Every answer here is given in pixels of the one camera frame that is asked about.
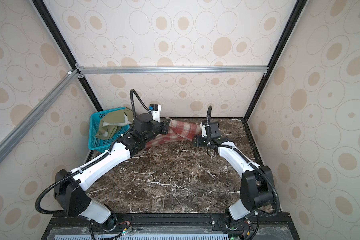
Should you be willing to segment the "red plaid skirt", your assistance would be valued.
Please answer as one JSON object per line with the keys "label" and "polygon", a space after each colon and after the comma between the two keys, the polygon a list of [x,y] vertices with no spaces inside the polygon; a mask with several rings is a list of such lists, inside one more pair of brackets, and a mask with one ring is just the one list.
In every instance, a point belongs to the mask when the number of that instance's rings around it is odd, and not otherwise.
{"label": "red plaid skirt", "polygon": [[170,120],[168,133],[166,135],[158,135],[155,139],[149,141],[146,144],[145,150],[171,142],[183,140],[191,142],[195,136],[202,134],[201,127],[198,124],[172,120],[170,118],[167,118],[167,120]]}

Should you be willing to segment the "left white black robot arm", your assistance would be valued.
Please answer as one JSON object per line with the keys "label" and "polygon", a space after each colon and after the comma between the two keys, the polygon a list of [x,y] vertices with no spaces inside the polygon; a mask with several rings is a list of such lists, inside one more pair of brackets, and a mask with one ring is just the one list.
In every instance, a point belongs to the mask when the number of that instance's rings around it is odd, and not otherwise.
{"label": "left white black robot arm", "polygon": [[[145,113],[137,115],[134,97],[138,96],[134,89],[130,91],[132,126],[125,134],[114,140],[108,150],[90,162],[69,172],[59,171],[55,183],[48,186],[37,197],[35,209],[38,213],[67,214],[69,217],[82,217],[103,225],[115,222],[116,217],[112,210],[89,197],[86,190],[118,164],[145,149],[148,142],[158,135],[166,135],[169,130],[170,120],[160,119],[161,105],[150,104],[145,107]],[[41,201],[50,191],[54,192],[56,201],[62,207],[61,210],[52,211],[42,208]]]}

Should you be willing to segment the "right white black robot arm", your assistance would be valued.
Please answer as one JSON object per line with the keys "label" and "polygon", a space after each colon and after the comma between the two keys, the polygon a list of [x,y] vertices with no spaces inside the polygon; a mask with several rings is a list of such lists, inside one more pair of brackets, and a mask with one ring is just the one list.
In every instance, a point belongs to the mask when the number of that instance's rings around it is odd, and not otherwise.
{"label": "right white black robot arm", "polygon": [[241,177],[240,199],[228,207],[228,216],[232,221],[252,215],[276,216],[280,212],[280,197],[271,169],[250,160],[222,135],[219,123],[213,122],[211,117],[212,107],[209,106],[206,119],[201,123],[202,133],[195,136],[194,146],[206,148],[210,157],[224,158]]}

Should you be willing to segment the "olive green skirt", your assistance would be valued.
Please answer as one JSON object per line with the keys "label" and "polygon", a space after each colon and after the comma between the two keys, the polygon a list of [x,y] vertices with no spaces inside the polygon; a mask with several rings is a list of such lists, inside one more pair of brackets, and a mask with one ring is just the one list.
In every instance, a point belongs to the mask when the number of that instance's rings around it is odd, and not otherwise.
{"label": "olive green skirt", "polygon": [[95,137],[100,140],[111,139],[122,127],[132,124],[133,120],[133,112],[129,109],[109,112],[100,120]]}

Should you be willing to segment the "teal plastic basket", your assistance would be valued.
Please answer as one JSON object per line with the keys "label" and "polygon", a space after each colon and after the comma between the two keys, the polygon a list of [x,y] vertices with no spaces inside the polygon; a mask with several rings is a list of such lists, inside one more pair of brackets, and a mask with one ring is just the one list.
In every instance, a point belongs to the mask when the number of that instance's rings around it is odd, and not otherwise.
{"label": "teal plastic basket", "polygon": [[90,117],[90,150],[104,152],[118,137],[125,134],[132,124],[132,111],[122,107],[97,112]]}

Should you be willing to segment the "horizontal aluminium back rail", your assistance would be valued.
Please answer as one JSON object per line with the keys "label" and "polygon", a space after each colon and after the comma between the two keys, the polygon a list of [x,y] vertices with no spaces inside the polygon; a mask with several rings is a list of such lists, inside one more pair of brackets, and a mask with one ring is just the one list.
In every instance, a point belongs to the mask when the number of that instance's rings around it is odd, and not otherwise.
{"label": "horizontal aluminium back rail", "polygon": [[79,67],[83,74],[266,73],[267,66]]}

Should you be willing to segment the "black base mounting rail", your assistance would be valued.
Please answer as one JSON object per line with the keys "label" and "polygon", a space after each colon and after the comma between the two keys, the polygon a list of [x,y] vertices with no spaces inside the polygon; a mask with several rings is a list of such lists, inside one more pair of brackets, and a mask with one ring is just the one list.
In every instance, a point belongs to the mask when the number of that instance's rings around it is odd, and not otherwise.
{"label": "black base mounting rail", "polygon": [[238,221],[225,213],[117,214],[109,232],[78,217],[52,217],[43,240],[298,240],[289,213]]}

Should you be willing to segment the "diagonal aluminium left rail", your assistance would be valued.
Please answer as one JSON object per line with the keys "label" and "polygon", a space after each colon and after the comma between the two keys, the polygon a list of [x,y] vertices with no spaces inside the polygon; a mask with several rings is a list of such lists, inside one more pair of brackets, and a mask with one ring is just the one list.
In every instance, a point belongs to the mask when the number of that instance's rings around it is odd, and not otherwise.
{"label": "diagonal aluminium left rail", "polygon": [[71,70],[0,142],[0,164],[78,76],[78,70]]}

